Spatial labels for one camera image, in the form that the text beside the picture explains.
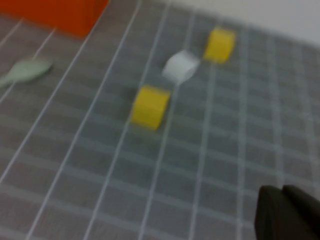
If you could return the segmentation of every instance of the orange block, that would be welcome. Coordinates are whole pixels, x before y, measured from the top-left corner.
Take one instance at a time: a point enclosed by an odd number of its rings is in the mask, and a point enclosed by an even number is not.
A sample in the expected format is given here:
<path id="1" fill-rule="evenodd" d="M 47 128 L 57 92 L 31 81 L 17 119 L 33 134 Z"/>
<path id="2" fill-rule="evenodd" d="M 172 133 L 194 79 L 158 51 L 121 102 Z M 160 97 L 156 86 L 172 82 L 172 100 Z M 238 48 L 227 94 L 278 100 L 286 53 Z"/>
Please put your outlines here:
<path id="1" fill-rule="evenodd" d="M 3 0 L 0 12 L 85 37 L 109 0 Z"/>

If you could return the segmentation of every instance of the table surface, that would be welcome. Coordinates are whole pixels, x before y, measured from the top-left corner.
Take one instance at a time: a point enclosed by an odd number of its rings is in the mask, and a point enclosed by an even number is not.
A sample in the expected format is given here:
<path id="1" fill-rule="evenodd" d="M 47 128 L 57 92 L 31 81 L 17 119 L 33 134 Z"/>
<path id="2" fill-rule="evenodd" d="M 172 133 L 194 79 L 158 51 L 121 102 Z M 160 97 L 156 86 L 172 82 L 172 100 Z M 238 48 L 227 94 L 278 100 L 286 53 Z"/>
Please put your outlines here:
<path id="1" fill-rule="evenodd" d="M 189 81 L 214 26 L 237 43 Z M 52 71 L 0 90 L 0 236 L 12 240 L 251 240 L 261 185 L 319 197 L 320 51 L 150 0 L 113 0 L 75 39 L 0 16 L 0 73 L 25 57 Z M 138 89 L 172 92 L 157 131 L 130 124 Z"/>

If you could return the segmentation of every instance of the plastic spoon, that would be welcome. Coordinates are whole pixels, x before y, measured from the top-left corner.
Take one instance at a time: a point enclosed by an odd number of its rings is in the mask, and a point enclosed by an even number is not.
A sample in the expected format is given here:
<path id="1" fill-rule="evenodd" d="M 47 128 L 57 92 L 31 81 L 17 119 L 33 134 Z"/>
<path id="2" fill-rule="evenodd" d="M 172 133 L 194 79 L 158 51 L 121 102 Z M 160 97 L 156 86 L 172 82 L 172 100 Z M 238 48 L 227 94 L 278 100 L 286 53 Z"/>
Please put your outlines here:
<path id="1" fill-rule="evenodd" d="M 7 75 L 0 77 L 0 88 L 10 84 L 26 83 L 47 73 L 53 62 L 45 59 L 24 59 L 17 62 Z"/>

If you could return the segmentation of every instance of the white cylinder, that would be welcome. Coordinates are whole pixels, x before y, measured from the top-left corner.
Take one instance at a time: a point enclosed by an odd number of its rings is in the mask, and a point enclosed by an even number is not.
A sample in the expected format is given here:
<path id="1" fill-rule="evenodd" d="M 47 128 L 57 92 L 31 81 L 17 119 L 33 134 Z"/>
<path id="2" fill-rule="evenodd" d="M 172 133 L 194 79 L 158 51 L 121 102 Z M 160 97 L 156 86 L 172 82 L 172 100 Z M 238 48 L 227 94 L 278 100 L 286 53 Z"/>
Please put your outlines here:
<path id="1" fill-rule="evenodd" d="M 197 57 L 185 50 L 180 51 L 166 62 L 162 75 L 179 85 L 195 74 L 199 64 Z"/>

